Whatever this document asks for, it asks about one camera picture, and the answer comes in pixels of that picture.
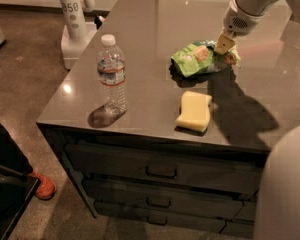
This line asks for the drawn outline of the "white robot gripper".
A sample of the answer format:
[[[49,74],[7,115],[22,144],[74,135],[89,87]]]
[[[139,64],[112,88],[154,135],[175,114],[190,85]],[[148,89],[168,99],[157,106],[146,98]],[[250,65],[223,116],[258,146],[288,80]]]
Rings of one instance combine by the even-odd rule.
[[[231,0],[214,51],[224,55],[236,46],[236,36],[250,34],[279,0]]]

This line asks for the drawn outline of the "white robot base numbered 050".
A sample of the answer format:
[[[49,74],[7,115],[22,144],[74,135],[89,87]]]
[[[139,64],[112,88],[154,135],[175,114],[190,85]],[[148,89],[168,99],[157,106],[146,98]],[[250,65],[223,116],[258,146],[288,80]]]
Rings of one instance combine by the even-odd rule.
[[[60,0],[65,26],[61,51],[65,67],[70,70],[81,56],[94,34],[96,26],[85,20],[84,12],[94,9],[94,0]]]

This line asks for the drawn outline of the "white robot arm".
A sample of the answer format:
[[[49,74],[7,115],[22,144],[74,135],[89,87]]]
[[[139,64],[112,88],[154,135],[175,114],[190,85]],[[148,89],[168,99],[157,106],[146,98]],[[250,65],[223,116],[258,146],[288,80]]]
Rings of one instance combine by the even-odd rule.
[[[279,0],[231,0],[223,18],[216,51],[233,48],[235,38],[250,34]],[[285,0],[300,26],[300,0]],[[285,108],[297,120],[272,148],[263,170],[253,240],[300,240],[300,102],[285,97]]]

